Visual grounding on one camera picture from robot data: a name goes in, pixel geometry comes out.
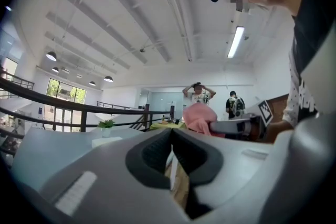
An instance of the metal railing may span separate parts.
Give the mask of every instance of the metal railing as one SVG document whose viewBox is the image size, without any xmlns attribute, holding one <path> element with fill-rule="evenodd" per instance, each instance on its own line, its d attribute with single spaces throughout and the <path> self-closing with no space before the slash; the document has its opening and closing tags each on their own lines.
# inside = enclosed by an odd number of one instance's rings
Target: metal railing
<svg viewBox="0 0 336 224">
<path fill-rule="evenodd" d="M 79 127 L 81 132 L 85 132 L 87 127 L 97 127 L 97 124 L 86 124 L 87 113 L 89 112 L 102 113 L 102 114 L 143 115 L 144 116 L 143 117 L 144 121 L 119 123 L 119 124 L 115 124 L 115 126 L 132 125 L 134 123 L 136 124 L 149 123 L 151 125 L 152 122 L 154 121 L 153 115 L 158 115 L 158 114 L 170 114 L 170 116 L 174 118 L 174 106 L 171 107 L 170 111 L 149 111 L 146 109 L 145 110 L 131 110 L 131 109 L 128 110 L 128 109 L 102 108 L 99 106 L 85 105 L 85 104 L 79 104 L 79 103 L 74 103 L 74 102 L 68 102 L 68 101 L 61 100 L 61 99 L 56 99 L 54 97 L 50 97 L 45 94 L 41 94 L 41 93 L 38 93 L 32 90 L 25 89 L 21 87 L 20 85 L 16 83 L 12 83 L 11 81 L 8 81 L 4 78 L 0 78 L 0 88 L 4 89 L 5 91 L 8 91 L 11 94 L 17 95 L 25 99 L 32 100 L 37 103 L 56 106 L 61 109 L 76 110 L 76 111 L 82 112 L 80 124 L 73 124 L 73 123 L 62 123 L 62 122 L 47 121 L 47 120 L 32 118 L 30 116 L 21 115 L 16 112 L 12 112 L 5 108 L 0 107 L 0 112 L 3 112 L 8 115 L 12 115 L 19 119 L 42 123 L 42 124 L 50 124 L 53 126 L 52 129 L 54 131 L 56 130 L 57 125 L 58 126 Z"/>
<path fill-rule="evenodd" d="M 34 83 L 29 81 L 29 80 L 25 80 L 22 79 L 18 76 L 15 76 L 13 74 L 10 74 L 4 70 L 1 71 L 1 77 L 5 80 L 11 81 L 12 83 L 15 83 L 17 85 L 19 85 L 20 87 L 26 88 L 28 90 L 32 90 L 34 87 Z M 12 94 L 8 91 L 5 91 L 4 89 L 0 89 L 0 99 L 9 99 L 9 98 L 13 98 L 13 97 L 19 97 L 18 95 Z"/>
<path fill-rule="evenodd" d="M 97 101 L 97 106 L 100 108 L 123 108 L 124 110 L 126 109 L 136 109 L 136 108 L 131 108 L 129 106 L 123 106 L 123 105 L 116 105 L 116 104 L 108 104 L 108 103 L 104 103 L 104 102 L 99 102 Z"/>
</svg>

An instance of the white ceiling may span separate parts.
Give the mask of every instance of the white ceiling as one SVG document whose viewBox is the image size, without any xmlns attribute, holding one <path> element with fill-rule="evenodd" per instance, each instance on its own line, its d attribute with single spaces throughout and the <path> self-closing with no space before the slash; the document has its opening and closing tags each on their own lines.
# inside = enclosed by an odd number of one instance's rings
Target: white ceiling
<svg viewBox="0 0 336 224">
<path fill-rule="evenodd" d="M 288 16 L 281 8 L 240 14 L 223 0 L 46 0 L 46 5 L 37 33 L 45 50 L 101 77 L 189 60 L 252 64 L 274 43 Z M 245 26 L 245 40 L 228 59 L 237 25 Z"/>
</svg>

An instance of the table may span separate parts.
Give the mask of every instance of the table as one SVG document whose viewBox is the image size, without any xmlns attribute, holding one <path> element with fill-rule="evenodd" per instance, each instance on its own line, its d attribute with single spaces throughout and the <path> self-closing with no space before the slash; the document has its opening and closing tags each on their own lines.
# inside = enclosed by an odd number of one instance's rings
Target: table
<svg viewBox="0 0 336 224">
<path fill-rule="evenodd" d="M 160 128 L 182 129 L 185 128 L 185 124 L 183 122 L 179 122 L 178 124 L 175 123 L 161 124 L 161 122 L 155 122 L 150 126 L 150 130 L 157 130 Z"/>
<path fill-rule="evenodd" d="M 143 132 L 126 128 L 111 130 L 110 137 L 131 138 Z M 100 130 L 87 133 L 55 132 L 30 128 L 18 148 L 12 175 L 39 191 L 50 176 L 92 150 L 92 140 L 102 138 Z"/>
</svg>

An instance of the backpack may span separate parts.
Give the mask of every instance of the backpack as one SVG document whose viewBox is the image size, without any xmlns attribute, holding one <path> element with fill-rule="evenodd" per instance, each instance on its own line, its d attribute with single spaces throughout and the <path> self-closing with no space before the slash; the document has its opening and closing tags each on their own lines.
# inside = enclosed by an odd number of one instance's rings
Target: backpack
<svg viewBox="0 0 336 224">
<path fill-rule="evenodd" d="M 245 109 L 245 105 L 240 97 L 229 98 L 230 106 L 232 108 L 233 114 L 235 116 L 240 116 L 241 114 L 244 114 L 243 110 Z"/>
</svg>

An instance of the window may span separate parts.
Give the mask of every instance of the window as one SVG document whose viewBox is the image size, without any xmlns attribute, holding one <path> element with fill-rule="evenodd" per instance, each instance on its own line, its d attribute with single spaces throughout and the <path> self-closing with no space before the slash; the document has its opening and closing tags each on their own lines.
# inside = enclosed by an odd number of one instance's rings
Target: window
<svg viewBox="0 0 336 224">
<path fill-rule="evenodd" d="M 55 97 L 57 99 L 83 104 L 85 100 L 86 90 L 65 84 L 54 79 L 50 79 L 47 89 L 47 95 Z M 45 105 L 44 119 L 62 123 L 80 124 L 81 112 Z M 50 130 L 53 129 L 52 125 L 45 125 L 45 128 Z M 56 131 L 79 132 L 80 128 L 56 126 Z"/>
<path fill-rule="evenodd" d="M 50 79 L 47 95 L 58 99 L 84 104 L 86 90 Z"/>
<path fill-rule="evenodd" d="M 17 67 L 17 63 L 10 60 L 9 58 L 6 58 L 4 61 L 4 70 L 6 72 L 8 72 L 9 74 L 14 75 L 15 74 L 15 70 Z"/>
</svg>

